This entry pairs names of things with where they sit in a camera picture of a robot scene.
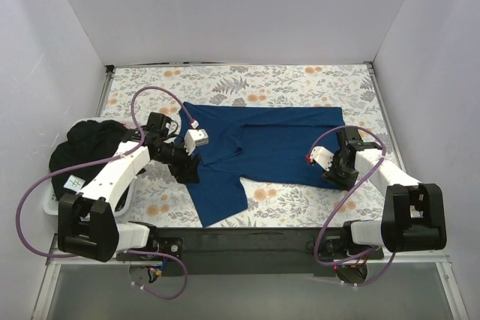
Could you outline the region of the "blue t shirt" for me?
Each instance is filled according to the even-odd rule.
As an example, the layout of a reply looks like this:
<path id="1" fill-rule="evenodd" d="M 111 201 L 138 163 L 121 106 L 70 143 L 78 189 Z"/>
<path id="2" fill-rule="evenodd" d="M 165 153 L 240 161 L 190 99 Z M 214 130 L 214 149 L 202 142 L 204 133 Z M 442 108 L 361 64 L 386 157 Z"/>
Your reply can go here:
<path id="1" fill-rule="evenodd" d="M 324 132 L 344 124 L 339 107 L 234 107 L 186 103 L 181 133 L 191 118 L 208 134 L 200 156 L 199 183 L 187 190 L 203 227 L 247 209 L 241 179 L 333 190 L 306 155 Z"/>

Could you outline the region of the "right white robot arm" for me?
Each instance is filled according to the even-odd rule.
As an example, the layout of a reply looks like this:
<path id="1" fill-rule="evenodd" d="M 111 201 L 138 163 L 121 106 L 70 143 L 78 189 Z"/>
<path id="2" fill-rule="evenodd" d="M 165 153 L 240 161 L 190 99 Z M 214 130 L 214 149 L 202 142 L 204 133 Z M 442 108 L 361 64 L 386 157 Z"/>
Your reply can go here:
<path id="1" fill-rule="evenodd" d="M 392 161 L 379 142 L 364 141 L 354 127 L 334 130 L 336 152 L 322 146 L 310 150 L 308 160 L 322 167 L 322 179 L 340 190 L 353 192 L 363 176 L 384 198 L 380 220 L 353 220 L 340 231 L 340 251 L 348 258 L 367 247 L 392 253 L 442 250 L 446 247 L 443 192 L 436 184 L 422 183 Z"/>

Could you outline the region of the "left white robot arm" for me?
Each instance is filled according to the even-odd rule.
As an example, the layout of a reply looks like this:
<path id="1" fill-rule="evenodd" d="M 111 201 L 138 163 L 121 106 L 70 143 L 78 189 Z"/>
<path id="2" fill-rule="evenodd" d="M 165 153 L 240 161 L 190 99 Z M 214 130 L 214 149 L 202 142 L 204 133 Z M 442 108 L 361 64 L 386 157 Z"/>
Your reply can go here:
<path id="1" fill-rule="evenodd" d="M 151 161 L 166 164 L 177 182 L 197 184 L 200 156 L 196 148 L 209 141 L 197 121 L 174 143 L 172 119 L 151 113 L 145 125 L 129 130 L 113 159 L 75 194 L 58 204 L 58 248 L 64 253 L 107 262 L 119 252 L 134 250 L 141 259 L 153 259 L 160 242 L 156 228 L 146 223 L 117 223 L 115 209 L 122 195 Z"/>

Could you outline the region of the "floral table cloth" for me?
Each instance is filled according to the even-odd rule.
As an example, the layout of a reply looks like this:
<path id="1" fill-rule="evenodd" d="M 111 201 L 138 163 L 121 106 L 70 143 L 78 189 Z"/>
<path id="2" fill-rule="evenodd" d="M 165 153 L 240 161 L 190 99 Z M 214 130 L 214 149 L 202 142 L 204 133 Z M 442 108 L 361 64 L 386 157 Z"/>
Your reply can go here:
<path id="1" fill-rule="evenodd" d="M 179 101 L 216 106 L 330 107 L 343 110 L 361 136 L 379 136 L 388 159 L 398 161 L 389 121 L 371 66 L 191 65 L 118 67 L 107 78 L 99 115 L 132 122 L 150 112 L 179 116 Z M 383 197 L 365 182 L 349 198 L 342 192 L 243 180 L 248 207 L 223 227 L 341 226 L 347 220 L 378 220 Z"/>

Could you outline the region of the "black t shirt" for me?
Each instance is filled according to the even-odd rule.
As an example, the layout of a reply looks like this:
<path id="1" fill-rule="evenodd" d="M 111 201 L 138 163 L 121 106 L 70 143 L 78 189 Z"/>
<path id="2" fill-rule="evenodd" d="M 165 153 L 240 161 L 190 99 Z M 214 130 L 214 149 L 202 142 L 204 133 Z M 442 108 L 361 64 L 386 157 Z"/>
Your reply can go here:
<path id="1" fill-rule="evenodd" d="M 49 170 L 56 172 L 63 168 L 111 158 L 128 131 L 129 129 L 123 123 L 114 120 L 80 121 L 67 132 L 67 140 L 59 144 L 52 153 L 49 159 Z M 75 194 L 64 188 L 64 183 L 70 175 L 75 175 L 88 184 L 103 167 L 103 164 L 99 164 L 70 170 L 53 177 L 51 183 L 55 197 L 60 199 L 66 193 Z"/>

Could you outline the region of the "white paper label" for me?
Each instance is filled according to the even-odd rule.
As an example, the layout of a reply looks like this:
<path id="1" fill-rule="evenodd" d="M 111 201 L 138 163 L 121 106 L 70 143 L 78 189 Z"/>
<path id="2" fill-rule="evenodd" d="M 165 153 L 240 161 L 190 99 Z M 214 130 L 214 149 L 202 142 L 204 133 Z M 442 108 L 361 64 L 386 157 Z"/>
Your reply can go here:
<path id="1" fill-rule="evenodd" d="M 75 193 L 78 193 L 83 188 L 85 182 L 85 180 L 75 175 L 70 175 L 64 183 L 64 188 L 66 190 L 71 190 Z"/>

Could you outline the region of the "white plastic basket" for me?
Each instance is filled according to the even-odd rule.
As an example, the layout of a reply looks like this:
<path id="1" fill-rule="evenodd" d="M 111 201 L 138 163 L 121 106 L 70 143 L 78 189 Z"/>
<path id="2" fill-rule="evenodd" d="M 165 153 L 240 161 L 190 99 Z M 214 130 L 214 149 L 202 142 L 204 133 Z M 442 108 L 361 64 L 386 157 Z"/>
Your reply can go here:
<path id="1" fill-rule="evenodd" d="M 98 122 L 106 121 L 106 120 L 114 120 L 120 123 L 123 123 L 128 129 L 134 128 L 134 123 L 132 120 L 125 118 L 125 117 L 93 117 L 93 118 L 81 118 L 80 120 L 76 121 L 77 124 L 80 121 L 87 121 L 87 120 L 94 120 Z M 56 216 L 58 214 L 58 206 L 59 206 L 59 199 L 55 197 L 53 186 L 50 180 L 50 194 L 43 200 L 43 210 L 46 214 Z"/>

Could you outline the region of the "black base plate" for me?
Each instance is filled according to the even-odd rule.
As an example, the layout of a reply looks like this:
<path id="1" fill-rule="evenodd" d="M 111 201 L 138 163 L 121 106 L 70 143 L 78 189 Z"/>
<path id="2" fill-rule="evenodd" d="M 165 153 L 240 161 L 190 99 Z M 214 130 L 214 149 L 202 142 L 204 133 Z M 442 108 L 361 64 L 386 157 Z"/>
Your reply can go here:
<path id="1" fill-rule="evenodd" d="M 334 271 L 316 263 L 356 255 L 355 245 L 340 228 L 329 228 L 315 247 L 318 228 L 157 228 L 147 250 L 181 259 L 190 275 L 313 274 Z"/>

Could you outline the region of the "aluminium frame rail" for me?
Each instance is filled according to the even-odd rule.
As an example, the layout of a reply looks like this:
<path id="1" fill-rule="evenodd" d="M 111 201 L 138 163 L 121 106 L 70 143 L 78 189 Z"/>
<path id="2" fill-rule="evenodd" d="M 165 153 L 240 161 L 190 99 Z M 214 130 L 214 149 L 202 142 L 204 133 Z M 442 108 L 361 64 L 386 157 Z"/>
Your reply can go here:
<path id="1" fill-rule="evenodd" d="M 150 292 L 138 264 L 52 262 L 34 319 L 466 319 L 445 256 L 370 262 L 373 283 L 354 289 L 310 274 L 167 277 Z"/>

